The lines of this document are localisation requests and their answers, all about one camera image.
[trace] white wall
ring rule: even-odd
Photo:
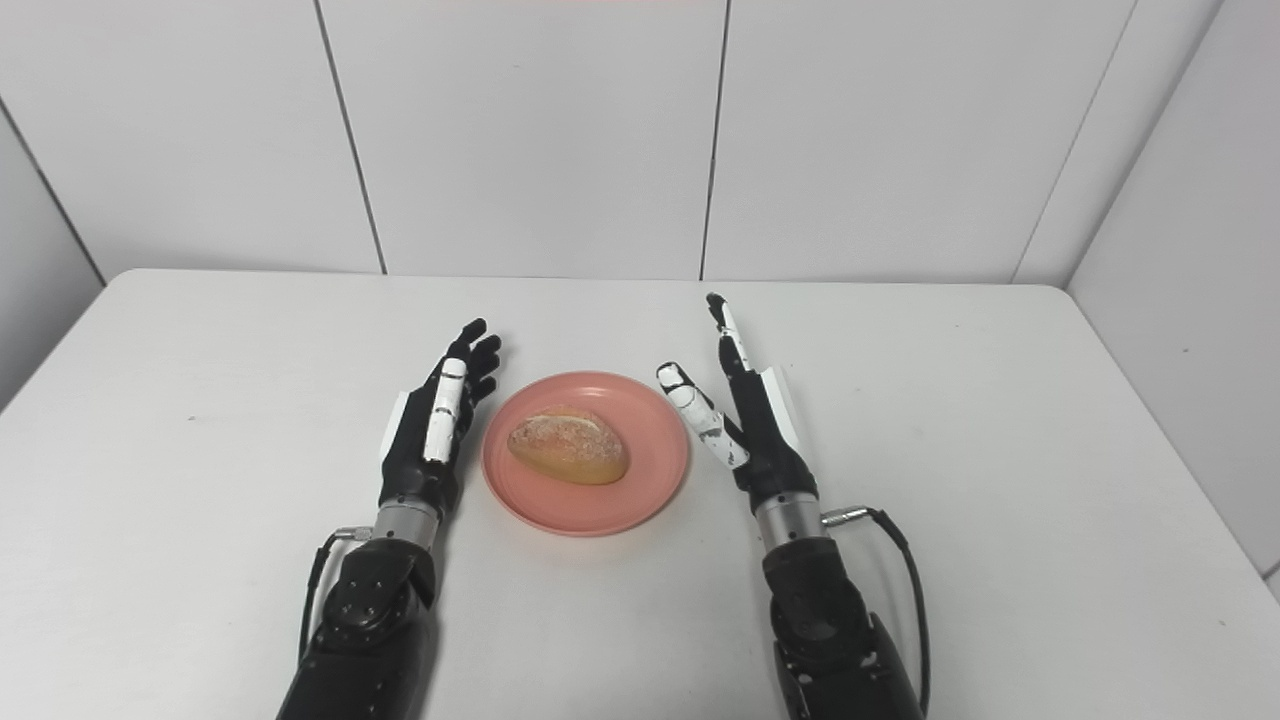
[[[306,0],[0,0],[0,96],[108,278],[379,269]]]
[[[1215,3],[736,0],[707,277],[1060,283]],[[108,277],[691,278],[728,6],[0,0],[0,95]]]
[[[1014,282],[1066,284],[1220,4],[1134,5]]]
[[[1070,283],[1261,570],[1280,561],[1276,38],[1280,4],[1222,5]]]
[[[724,0],[323,0],[388,270],[698,277]]]
[[[0,409],[101,288],[0,113]]]
[[[1123,167],[1211,4],[1121,55],[1132,0],[735,1],[707,277],[1010,282],[1082,123]],[[1098,105],[1114,51],[1137,81]]]

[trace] bread roll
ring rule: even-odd
[[[580,486],[617,482],[627,471],[622,438],[594,413],[557,405],[525,418],[507,450],[544,475]]]

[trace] black cable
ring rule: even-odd
[[[932,683],[932,662],[929,660],[929,620],[924,615],[924,588],[920,584],[920,571],[915,568],[915,557],[908,547],[906,536],[893,524],[883,510],[870,509],[870,516],[884,530],[902,552],[906,571],[911,575],[911,594],[915,596],[915,621],[920,626],[920,714],[929,714],[929,685]]]
[[[307,643],[311,641],[311,610],[316,603],[316,589],[320,587],[320,577],[324,575],[324,566],[329,561],[329,552],[333,543],[338,542],[338,533],[329,536],[324,544],[316,548],[316,559],[311,562],[311,577],[307,578],[307,600],[302,605],[302,633],[298,637],[298,662],[307,652]]]

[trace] tabletop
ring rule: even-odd
[[[763,548],[709,452],[604,538],[524,524],[476,461],[559,372],[678,360],[727,401],[713,290],[785,370],[824,507],[910,537],[932,717],[1280,717],[1280,606],[1057,290],[189,270],[116,278],[0,415],[0,715],[274,717],[316,544],[372,520],[397,392],[484,315],[503,366],[442,530],[426,716],[785,717]],[[901,559],[833,533],[914,678]]]

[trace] robotic arm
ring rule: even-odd
[[[383,459],[374,527],[343,528],[316,553],[301,660],[278,720],[413,716],[429,670],[431,543],[457,507],[454,464],[475,405],[495,387],[489,374],[498,368],[502,341],[480,340],[485,331],[481,319],[465,327],[422,387],[397,402],[392,421],[399,420]],[[335,539],[369,542],[343,559],[307,641],[311,601]]]
[[[928,630],[906,538],[879,510],[819,511],[817,483],[796,451],[781,375],[754,370],[728,305],[718,295],[708,302],[741,428],[675,363],[660,366],[658,379],[703,443],[732,470],[760,527],[774,657],[791,717],[923,720]],[[489,375],[498,368],[500,341],[480,340],[485,332],[484,320],[470,323],[426,382],[397,401],[376,521],[337,530],[316,552],[298,669],[276,720],[406,720],[419,714],[436,594],[431,544],[458,502],[454,465],[475,405],[495,387]],[[827,537],[827,528],[860,518],[884,528],[911,574],[922,643],[919,701],[893,641],[867,611]],[[343,559],[312,632],[311,605],[338,539],[367,542]]]
[[[771,623],[778,682],[794,720],[922,720],[928,710],[928,630],[915,561],[906,538],[879,510],[850,507],[823,515],[818,487],[799,442],[781,375],[751,368],[728,304],[707,302],[719,328],[719,363],[741,428],[676,363],[658,368],[667,398],[699,439],[733,473],[764,541],[764,579],[773,594]],[[920,623],[922,679],[916,701],[897,648],[849,580],[827,528],[872,518],[902,550]]]

